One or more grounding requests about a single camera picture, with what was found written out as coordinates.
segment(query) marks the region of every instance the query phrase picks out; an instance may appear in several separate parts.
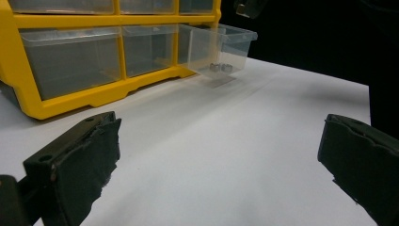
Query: plastic drawer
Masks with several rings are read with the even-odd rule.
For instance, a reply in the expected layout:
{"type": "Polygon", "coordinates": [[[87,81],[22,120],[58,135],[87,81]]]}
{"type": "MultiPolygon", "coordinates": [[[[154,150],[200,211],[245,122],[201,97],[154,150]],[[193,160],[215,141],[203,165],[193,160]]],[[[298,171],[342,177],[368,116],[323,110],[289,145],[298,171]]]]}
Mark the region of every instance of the plastic drawer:
{"type": "Polygon", "coordinates": [[[113,0],[8,0],[14,12],[52,14],[112,14],[113,0]]]}
{"type": "Polygon", "coordinates": [[[212,13],[214,0],[180,0],[179,12],[181,14],[212,13]]]}
{"type": "Polygon", "coordinates": [[[174,0],[120,0],[120,14],[173,14],[174,0]]]}
{"type": "Polygon", "coordinates": [[[256,32],[219,24],[217,28],[179,25],[179,64],[213,78],[243,70],[256,32]]]}
{"type": "Polygon", "coordinates": [[[123,46],[128,77],[165,69],[172,65],[176,24],[124,26],[123,46]]]}
{"type": "Polygon", "coordinates": [[[21,32],[42,100],[120,80],[118,27],[21,32]]]}

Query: black background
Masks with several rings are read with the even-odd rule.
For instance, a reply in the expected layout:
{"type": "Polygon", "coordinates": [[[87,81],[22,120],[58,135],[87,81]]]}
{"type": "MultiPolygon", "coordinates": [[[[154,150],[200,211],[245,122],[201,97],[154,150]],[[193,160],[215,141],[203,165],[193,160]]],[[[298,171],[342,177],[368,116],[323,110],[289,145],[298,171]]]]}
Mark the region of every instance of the black background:
{"type": "Polygon", "coordinates": [[[369,86],[372,126],[399,138],[399,45],[358,0],[269,0],[256,19],[237,15],[232,0],[221,11],[221,24],[258,33],[249,57],[369,86]]]}

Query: white table surface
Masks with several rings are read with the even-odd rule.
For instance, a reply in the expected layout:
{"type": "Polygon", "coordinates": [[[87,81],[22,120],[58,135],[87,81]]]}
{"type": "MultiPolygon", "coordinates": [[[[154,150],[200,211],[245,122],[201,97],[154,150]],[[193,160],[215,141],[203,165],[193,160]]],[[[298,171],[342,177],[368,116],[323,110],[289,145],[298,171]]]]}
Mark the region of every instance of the white table surface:
{"type": "Polygon", "coordinates": [[[375,226],[317,161],[327,114],[370,122],[368,87],[255,59],[233,77],[170,80],[46,121],[0,94],[0,173],[21,180],[31,154],[115,111],[121,159],[82,225],[375,226]]]}

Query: screw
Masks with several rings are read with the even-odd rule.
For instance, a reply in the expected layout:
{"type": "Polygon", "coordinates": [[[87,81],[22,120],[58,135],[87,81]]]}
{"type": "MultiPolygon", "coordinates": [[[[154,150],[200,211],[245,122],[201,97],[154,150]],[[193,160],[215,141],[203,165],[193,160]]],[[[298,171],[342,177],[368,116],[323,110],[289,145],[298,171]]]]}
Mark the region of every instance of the screw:
{"type": "Polygon", "coordinates": [[[211,65],[209,66],[209,69],[214,72],[217,73],[220,70],[220,64],[218,63],[211,63],[211,65]]]}
{"type": "Polygon", "coordinates": [[[231,73],[232,72],[232,65],[231,64],[222,64],[222,71],[224,73],[231,73]]]}

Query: open drawer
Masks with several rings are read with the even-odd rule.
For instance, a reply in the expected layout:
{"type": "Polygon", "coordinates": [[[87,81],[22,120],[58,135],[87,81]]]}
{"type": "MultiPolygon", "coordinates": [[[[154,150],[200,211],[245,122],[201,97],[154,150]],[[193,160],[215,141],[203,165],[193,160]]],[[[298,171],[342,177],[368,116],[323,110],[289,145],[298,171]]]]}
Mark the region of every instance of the open drawer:
{"type": "Polygon", "coordinates": [[[178,63],[213,78],[244,69],[256,32],[219,24],[217,28],[179,25],[178,63]]]}

